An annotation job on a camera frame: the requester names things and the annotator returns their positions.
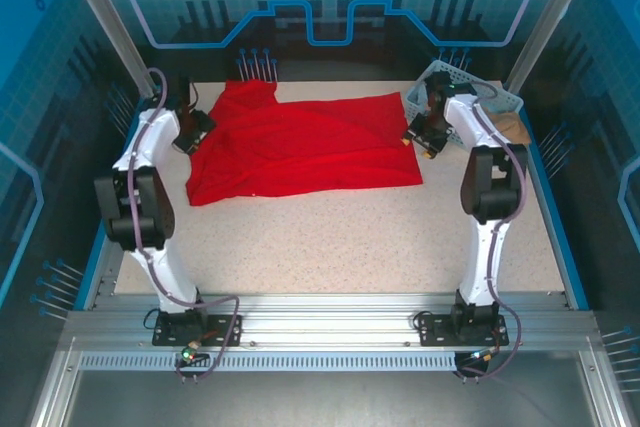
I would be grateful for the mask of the slotted aluminium strip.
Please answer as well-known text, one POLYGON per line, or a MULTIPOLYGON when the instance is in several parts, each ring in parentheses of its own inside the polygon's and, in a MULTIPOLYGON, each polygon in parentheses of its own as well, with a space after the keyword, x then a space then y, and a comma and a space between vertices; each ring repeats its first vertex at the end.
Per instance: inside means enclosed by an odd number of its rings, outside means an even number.
MULTIPOLYGON (((177 352, 86 352, 82 371, 173 372, 177 352)), ((452 352, 265 352, 236 351, 223 355, 220 372, 452 372, 452 352)))

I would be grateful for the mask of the light blue plastic basket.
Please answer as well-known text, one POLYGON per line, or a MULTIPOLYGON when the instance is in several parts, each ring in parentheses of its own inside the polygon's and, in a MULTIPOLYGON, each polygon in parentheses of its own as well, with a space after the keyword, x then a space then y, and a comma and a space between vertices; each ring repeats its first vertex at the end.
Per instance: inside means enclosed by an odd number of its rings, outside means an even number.
POLYGON ((480 105, 485 114, 486 112, 516 112, 519 115, 523 107, 523 101, 519 97, 505 91, 497 82, 481 80, 446 62, 434 60, 418 79, 411 84, 403 96, 405 118, 408 123, 410 123, 418 113, 425 114, 429 110, 427 107, 427 93, 424 80, 436 71, 449 72, 455 84, 471 82, 481 97, 480 105))

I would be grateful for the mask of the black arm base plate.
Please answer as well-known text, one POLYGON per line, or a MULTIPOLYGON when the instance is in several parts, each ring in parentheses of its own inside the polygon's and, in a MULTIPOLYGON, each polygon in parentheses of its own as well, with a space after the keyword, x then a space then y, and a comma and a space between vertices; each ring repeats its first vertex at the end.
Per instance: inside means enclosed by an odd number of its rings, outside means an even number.
POLYGON ((412 319, 422 347, 490 347, 510 343, 505 319, 454 322, 451 314, 420 311, 412 319))
POLYGON ((186 347, 199 342, 205 347, 220 347, 227 334, 227 345, 240 344, 242 317, 235 320, 231 315, 213 315, 190 310, 169 314, 161 312, 152 328, 152 344, 161 347, 186 347))

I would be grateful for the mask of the aluminium mounting rail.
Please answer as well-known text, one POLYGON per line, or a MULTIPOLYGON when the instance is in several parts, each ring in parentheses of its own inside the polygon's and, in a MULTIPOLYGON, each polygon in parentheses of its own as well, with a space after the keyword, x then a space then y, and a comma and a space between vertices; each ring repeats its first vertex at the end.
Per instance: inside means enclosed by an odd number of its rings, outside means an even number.
MULTIPOLYGON (((560 293, 516 292, 502 297, 519 315, 505 318, 510 343, 525 352, 587 351, 600 346, 595 316, 572 310, 560 293), (520 332, 520 339, 514 338, 520 332)), ((251 351, 417 351, 414 315, 423 310, 446 314, 451 293, 245 295, 218 312, 243 318, 240 347, 251 351)), ((59 349, 129 351, 151 349, 144 315, 155 296, 100 296, 88 311, 69 313, 59 349)))

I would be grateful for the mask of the tan t-shirt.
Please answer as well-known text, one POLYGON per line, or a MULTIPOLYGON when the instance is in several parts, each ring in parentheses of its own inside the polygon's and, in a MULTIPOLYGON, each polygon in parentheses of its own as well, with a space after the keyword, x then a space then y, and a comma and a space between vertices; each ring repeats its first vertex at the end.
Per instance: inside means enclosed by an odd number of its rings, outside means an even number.
POLYGON ((527 127, 516 112, 486 112, 486 114, 497 131, 510 143, 522 145, 531 144, 531 137, 527 127))

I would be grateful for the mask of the aluminium frame post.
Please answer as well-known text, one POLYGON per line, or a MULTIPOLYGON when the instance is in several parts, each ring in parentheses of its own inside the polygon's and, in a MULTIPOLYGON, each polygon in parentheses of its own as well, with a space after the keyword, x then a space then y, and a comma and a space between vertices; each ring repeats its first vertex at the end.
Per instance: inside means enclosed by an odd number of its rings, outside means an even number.
POLYGON ((507 91, 517 95, 544 48, 566 14, 572 0, 548 0, 507 77, 507 91))
POLYGON ((139 95, 143 98, 158 95, 160 78, 155 80, 148 71, 112 0, 85 1, 134 82, 139 95))

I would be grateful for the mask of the grey metal panel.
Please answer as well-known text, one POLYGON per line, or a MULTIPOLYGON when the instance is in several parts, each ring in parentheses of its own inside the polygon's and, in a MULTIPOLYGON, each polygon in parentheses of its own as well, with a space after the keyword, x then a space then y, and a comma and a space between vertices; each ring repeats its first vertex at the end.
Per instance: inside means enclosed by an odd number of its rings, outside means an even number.
POLYGON ((88 370, 57 359, 28 427, 630 427, 600 363, 525 353, 498 376, 447 372, 88 370))

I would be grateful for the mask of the red t-shirt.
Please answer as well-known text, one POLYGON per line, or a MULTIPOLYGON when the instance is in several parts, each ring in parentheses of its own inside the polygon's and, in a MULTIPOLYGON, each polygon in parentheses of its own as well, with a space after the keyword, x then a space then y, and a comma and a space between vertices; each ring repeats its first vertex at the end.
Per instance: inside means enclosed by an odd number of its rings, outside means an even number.
POLYGON ((188 201, 419 185, 401 96, 280 102, 263 81, 229 81, 191 157, 188 201))

